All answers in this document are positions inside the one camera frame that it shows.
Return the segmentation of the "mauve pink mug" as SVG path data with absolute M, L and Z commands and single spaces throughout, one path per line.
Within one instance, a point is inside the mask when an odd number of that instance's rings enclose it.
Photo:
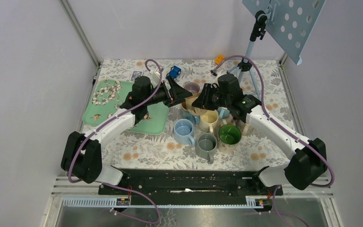
M 183 86 L 184 89 L 188 90 L 192 94 L 196 94 L 200 92 L 200 86 L 194 82 L 188 82 Z

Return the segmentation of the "cream upside-down mug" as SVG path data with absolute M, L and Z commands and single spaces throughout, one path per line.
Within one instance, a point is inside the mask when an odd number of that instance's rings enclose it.
M 219 123 L 218 112 L 208 110 L 205 114 L 200 116 L 199 128 L 205 133 L 210 133 L 214 135 L 218 123 Z

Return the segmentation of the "blue mug yellow inside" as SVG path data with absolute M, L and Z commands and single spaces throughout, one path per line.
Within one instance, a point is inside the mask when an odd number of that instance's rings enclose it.
M 187 106 L 186 103 L 183 102 L 181 104 L 182 106 L 182 116 L 184 119 L 187 119 L 189 121 L 191 121 L 193 124 L 199 124 L 199 117 L 198 116 L 194 116 L 192 115 L 188 110 L 187 110 Z

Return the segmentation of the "light blue upside-down mug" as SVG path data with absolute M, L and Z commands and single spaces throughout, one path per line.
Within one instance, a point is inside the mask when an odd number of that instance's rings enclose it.
M 173 126 L 173 138 L 184 145 L 195 146 L 194 125 L 187 119 L 178 120 Z

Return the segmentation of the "small beige cup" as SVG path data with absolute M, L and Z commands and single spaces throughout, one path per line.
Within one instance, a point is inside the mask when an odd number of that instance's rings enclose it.
M 242 139 L 242 133 L 237 126 L 226 124 L 220 127 L 218 132 L 219 152 L 232 154 Z

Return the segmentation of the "grey metal cup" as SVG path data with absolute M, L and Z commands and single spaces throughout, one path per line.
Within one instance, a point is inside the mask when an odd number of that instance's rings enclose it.
M 217 152 L 216 137 L 211 133 L 200 135 L 196 141 L 195 152 L 198 157 L 207 160 L 209 164 L 213 164 Z

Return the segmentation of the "tall beige cup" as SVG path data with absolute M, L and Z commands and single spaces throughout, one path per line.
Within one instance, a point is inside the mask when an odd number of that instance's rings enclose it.
M 247 134 L 250 132 L 251 130 L 251 126 L 247 123 L 244 123 L 242 121 L 238 121 L 236 123 L 236 126 L 239 128 L 239 130 L 241 131 L 242 136 L 247 136 Z

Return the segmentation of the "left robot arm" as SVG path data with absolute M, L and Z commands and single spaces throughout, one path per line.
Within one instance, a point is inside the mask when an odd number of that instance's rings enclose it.
M 61 169 L 68 172 L 70 182 L 100 182 L 110 184 L 116 194 L 126 192 L 128 182 L 123 172 L 102 163 L 102 149 L 122 132 L 134 127 L 148 113 L 148 106 L 163 103 L 173 107 L 192 96 L 192 93 L 178 85 L 170 76 L 167 89 L 164 82 L 154 87 L 150 78 L 139 77 L 131 87 L 125 101 L 114 115 L 86 134 L 74 131 L 67 139 Z

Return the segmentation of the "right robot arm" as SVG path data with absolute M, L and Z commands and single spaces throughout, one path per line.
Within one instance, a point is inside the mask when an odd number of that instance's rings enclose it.
M 328 169 L 325 164 L 326 145 L 322 140 L 311 140 L 288 128 L 268 112 L 259 99 L 245 95 L 232 74 L 220 76 L 217 84 L 206 83 L 192 106 L 205 110 L 227 108 L 234 118 L 263 133 L 290 160 L 286 165 L 259 170 L 252 182 L 256 194 L 263 195 L 271 186 L 287 183 L 304 190 L 314 185 L 314 181 Z

